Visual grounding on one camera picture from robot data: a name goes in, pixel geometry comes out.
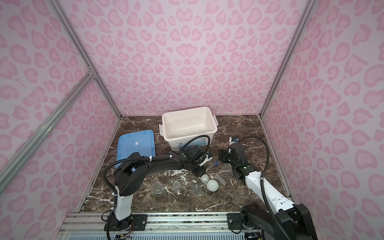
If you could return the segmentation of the clear plastic test tube rack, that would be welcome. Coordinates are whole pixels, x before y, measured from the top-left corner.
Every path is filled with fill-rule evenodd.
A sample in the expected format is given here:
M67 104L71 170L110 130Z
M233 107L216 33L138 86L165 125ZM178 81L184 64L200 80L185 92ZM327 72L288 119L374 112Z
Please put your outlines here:
M221 185L226 186L230 185L232 186L233 183L233 173L230 170L223 170L223 171L218 171L218 172L213 172L209 174L211 179L214 179L218 181Z

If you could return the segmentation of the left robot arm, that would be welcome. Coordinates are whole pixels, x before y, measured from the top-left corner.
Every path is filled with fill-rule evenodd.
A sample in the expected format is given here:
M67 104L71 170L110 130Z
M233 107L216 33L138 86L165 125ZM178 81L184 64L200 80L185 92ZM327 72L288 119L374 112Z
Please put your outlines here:
M199 178L206 173L204 164L212 157L209 151L194 146L189 150L183 149L155 157L141 156L136 152L108 166L106 172L118 166L113 172L113 182L104 177L105 183L114 192L113 216L117 221L125 221L131 217L133 195L148 175L168 170L187 170Z

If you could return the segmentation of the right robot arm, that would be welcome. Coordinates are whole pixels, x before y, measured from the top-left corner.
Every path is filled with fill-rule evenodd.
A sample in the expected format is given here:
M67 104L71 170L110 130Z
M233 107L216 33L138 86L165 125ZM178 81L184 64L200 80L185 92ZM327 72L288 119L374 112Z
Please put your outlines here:
M309 209L304 204L295 204L281 194L266 180L270 163L270 150L266 147L267 159L263 170L248 162L245 148L233 143L226 150L219 150L219 161L232 166L235 177L252 190L266 210L258 204L242 207L242 224L248 228L258 227L271 240L317 240L318 236Z

